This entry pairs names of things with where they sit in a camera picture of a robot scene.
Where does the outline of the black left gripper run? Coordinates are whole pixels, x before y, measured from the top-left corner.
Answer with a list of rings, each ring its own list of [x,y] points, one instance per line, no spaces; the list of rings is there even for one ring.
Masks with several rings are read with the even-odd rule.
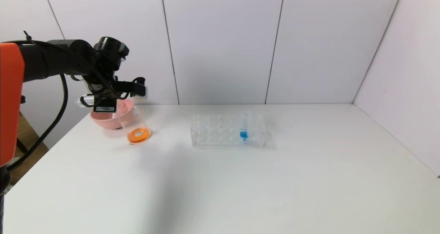
[[[115,113],[117,99],[113,94],[116,80],[108,80],[106,84],[101,81],[88,81],[87,87],[94,98],[93,111],[100,113]]]

